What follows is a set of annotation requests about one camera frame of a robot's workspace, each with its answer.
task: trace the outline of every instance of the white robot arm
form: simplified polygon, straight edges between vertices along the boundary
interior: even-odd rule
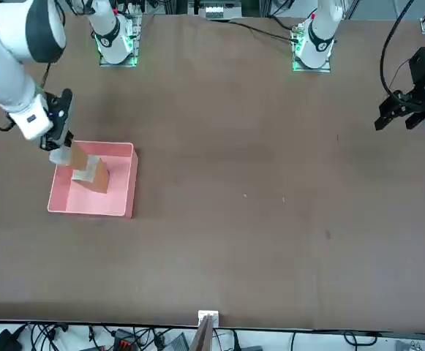
[[[305,66],[317,69],[326,63],[342,16],[339,0],[318,0],[316,11],[299,25],[304,28],[305,39],[296,55]]]
[[[379,107],[376,130],[384,129],[396,117],[409,115],[405,120],[407,129],[413,129],[425,121],[425,47],[419,48],[408,62],[414,87],[407,93],[385,87],[388,97]]]
[[[94,30],[103,58],[119,64],[133,51],[129,27],[132,24],[121,13],[115,15],[109,0],[66,0],[76,15],[86,15]]]
[[[0,4],[0,107],[27,140],[40,138],[40,147],[49,151],[62,146],[71,135],[72,93],[66,89],[58,98],[44,92],[21,62],[56,62],[65,45],[53,0]]]

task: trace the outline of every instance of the brown box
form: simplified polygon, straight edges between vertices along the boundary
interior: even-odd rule
[[[110,174],[106,164],[99,156],[89,155],[86,169],[74,170],[72,180],[93,192],[102,192],[106,194],[110,181]]]

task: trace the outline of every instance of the pink box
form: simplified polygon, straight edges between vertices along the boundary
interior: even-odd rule
[[[75,140],[85,152],[100,156],[107,165],[110,182],[106,194],[92,192],[71,181],[72,169],[56,166],[51,185],[49,212],[132,217],[138,156],[131,143]]]

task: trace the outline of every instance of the wooden block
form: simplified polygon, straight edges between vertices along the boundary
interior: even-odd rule
[[[110,174],[106,164],[98,157],[89,155],[85,170],[74,170],[72,180],[93,192],[106,194]]]
[[[68,166],[73,170],[85,170],[88,160],[89,155],[77,143],[72,143],[71,157]]]

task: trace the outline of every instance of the table surface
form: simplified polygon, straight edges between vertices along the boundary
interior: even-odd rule
[[[425,131],[373,127],[392,22],[343,21],[331,74],[242,27],[144,23],[139,67],[107,69],[69,18],[46,87],[77,139],[135,145],[134,219],[49,214],[48,155],[0,133],[0,318],[425,332]],[[402,23],[387,80],[422,45]]]

